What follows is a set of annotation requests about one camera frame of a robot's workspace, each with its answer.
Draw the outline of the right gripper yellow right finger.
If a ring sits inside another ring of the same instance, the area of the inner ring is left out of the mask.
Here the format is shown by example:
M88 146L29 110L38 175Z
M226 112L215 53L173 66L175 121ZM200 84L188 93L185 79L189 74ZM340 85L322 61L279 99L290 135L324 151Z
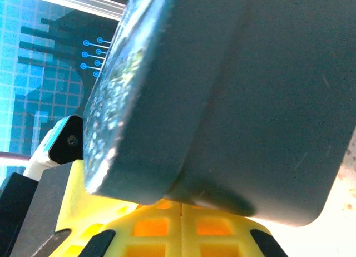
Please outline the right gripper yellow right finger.
M271 232L243 216L182 206L182 256L287 256Z

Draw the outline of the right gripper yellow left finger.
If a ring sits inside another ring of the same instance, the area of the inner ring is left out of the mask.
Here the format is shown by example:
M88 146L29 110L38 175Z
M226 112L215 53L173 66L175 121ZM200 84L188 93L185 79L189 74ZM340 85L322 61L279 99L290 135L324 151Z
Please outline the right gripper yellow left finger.
M181 256L182 206L160 201L100 228L79 256Z

